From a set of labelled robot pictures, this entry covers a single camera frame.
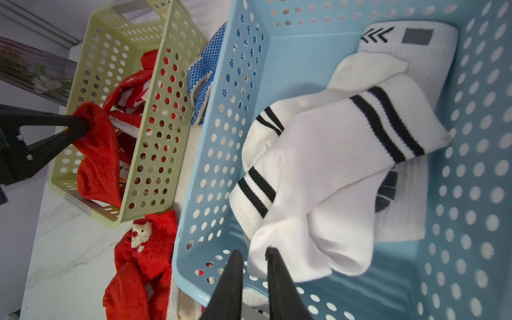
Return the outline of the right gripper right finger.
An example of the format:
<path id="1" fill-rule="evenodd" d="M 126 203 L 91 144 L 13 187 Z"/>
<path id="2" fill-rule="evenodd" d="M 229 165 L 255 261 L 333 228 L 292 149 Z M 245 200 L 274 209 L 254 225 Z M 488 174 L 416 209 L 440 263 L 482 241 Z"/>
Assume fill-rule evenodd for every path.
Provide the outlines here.
<path id="1" fill-rule="evenodd" d="M 275 247 L 268 247 L 265 258 L 269 284 L 270 319 L 313 319 L 299 296 L 279 250 Z"/>

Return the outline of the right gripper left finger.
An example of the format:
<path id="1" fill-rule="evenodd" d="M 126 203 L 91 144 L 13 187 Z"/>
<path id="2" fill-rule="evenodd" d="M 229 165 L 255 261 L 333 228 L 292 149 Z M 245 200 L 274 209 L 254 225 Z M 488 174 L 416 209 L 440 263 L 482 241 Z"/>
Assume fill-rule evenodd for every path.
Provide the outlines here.
<path id="1" fill-rule="evenodd" d="M 200 320 L 240 320 L 243 290 L 243 255 L 240 250 L 232 252 L 218 281 L 205 312 Z"/>

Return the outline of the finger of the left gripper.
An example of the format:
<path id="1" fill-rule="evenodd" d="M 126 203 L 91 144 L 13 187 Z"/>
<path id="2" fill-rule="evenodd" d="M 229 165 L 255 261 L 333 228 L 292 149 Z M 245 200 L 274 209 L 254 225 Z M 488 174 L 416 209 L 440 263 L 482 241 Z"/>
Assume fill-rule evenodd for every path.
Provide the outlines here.
<path id="1" fill-rule="evenodd" d="M 25 140 L 23 127 L 62 127 L 49 137 Z M 1 106 L 1 184 L 32 178 L 62 151 L 89 131 L 87 120 L 71 115 Z"/>

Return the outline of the white sock black stripes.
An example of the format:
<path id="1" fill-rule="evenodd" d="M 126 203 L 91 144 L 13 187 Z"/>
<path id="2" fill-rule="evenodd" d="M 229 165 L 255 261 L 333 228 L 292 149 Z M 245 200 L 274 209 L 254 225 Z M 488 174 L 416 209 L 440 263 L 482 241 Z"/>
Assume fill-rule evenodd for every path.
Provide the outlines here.
<path id="1" fill-rule="evenodd" d="M 400 88 L 412 84 L 410 77 L 398 75 L 343 101 L 301 113 L 264 154 L 294 155 L 315 168 L 307 180 L 309 241 L 275 247 L 294 281 L 333 272 L 357 276 L 371 265 L 377 191 L 392 167 L 415 154 L 398 130 L 398 111 L 413 108 Z M 249 248 L 250 275 L 267 276 L 268 247 Z"/>

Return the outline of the red white striped santa sock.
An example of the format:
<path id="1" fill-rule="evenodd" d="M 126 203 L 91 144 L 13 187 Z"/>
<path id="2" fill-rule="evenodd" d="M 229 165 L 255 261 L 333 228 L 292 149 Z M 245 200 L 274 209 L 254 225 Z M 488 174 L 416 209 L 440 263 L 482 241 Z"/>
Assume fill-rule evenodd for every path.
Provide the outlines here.
<path id="1" fill-rule="evenodd" d="M 157 56 L 158 50 L 144 53 L 141 57 L 142 70 L 125 78 L 103 104 L 114 128 L 133 138 L 139 134 Z"/>

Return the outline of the white sock black bands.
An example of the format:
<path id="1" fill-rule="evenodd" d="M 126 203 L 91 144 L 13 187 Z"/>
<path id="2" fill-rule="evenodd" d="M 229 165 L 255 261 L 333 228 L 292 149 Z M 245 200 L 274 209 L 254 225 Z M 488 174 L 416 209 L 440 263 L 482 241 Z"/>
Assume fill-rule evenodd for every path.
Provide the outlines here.
<path id="1" fill-rule="evenodd" d="M 272 103 L 249 128 L 241 152 L 243 170 L 256 163 L 296 115 L 361 93 L 404 73 L 408 65 L 408 61 L 386 53 L 354 53 L 337 66 L 326 89 Z"/>

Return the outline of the white sock red trim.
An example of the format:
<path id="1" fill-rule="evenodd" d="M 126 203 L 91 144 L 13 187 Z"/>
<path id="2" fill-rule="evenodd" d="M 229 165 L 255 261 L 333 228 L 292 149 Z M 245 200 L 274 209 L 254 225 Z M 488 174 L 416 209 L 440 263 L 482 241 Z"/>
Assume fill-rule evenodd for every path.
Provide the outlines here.
<path id="1" fill-rule="evenodd" d="M 250 247 L 284 247 L 309 241 L 307 180 L 314 166 L 294 155 L 264 155 L 237 182 L 231 210 Z"/>

